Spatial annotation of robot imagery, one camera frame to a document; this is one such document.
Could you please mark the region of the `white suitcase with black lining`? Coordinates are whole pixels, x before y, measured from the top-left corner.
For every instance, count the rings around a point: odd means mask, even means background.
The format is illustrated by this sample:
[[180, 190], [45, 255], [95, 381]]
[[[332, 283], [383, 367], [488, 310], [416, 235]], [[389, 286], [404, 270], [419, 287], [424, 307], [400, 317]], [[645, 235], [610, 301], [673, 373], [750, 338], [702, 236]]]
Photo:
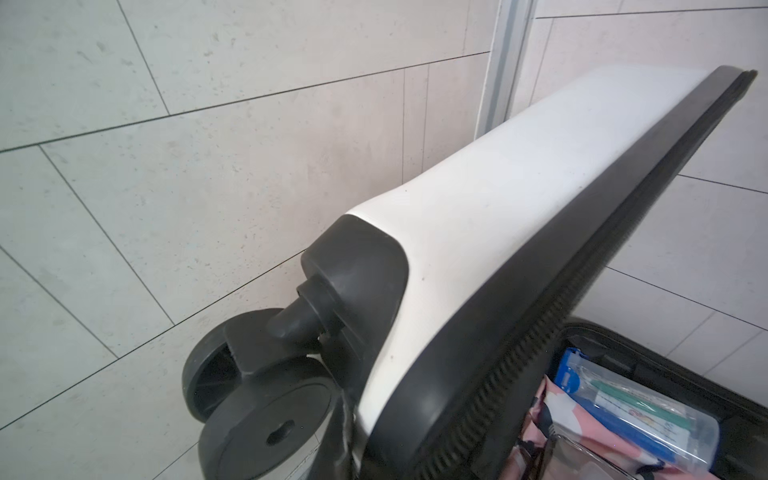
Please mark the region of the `white suitcase with black lining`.
[[182, 390], [207, 479], [503, 479], [568, 348], [708, 414], [710, 479], [767, 475], [767, 411], [574, 309], [755, 72], [612, 66], [570, 83], [302, 254], [287, 307], [237, 315]]

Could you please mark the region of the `pink navy patterned garment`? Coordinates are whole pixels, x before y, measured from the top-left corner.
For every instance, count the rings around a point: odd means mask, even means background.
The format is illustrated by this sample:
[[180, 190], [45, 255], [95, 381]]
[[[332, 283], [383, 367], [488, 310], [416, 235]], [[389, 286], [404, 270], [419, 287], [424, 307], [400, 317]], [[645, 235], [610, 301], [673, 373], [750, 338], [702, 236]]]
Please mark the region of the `pink navy patterned garment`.
[[621, 467], [634, 479], [710, 479], [713, 476], [710, 470], [695, 476], [656, 459], [609, 431], [554, 381], [544, 378], [525, 414], [523, 430], [505, 461], [501, 478], [530, 479], [534, 462], [554, 430], [568, 432], [580, 441], [595, 441], [612, 450], [619, 456]]

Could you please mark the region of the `clear toiletry pouch black trim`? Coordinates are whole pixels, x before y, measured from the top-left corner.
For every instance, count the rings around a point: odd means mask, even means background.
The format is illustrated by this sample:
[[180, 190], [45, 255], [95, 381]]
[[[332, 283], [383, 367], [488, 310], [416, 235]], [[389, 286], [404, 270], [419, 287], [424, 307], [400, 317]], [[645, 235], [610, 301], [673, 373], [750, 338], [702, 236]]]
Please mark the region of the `clear toiletry pouch black trim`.
[[634, 479], [622, 468], [612, 450], [592, 440], [577, 440], [568, 432], [550, 433], [543, 452], [537, 457], [531, 479]]

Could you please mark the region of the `clear cup with blue lid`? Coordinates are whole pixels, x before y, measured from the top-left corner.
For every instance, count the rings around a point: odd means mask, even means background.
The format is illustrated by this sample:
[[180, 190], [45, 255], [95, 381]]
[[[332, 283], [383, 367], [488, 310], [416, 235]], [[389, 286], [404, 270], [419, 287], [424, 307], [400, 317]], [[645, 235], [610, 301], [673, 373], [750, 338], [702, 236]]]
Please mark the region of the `clear cup with blue lid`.
[[554, 383], [609, 431], [695, 476], [710, 470], [719, 444], [714, 417], [565, 350]]

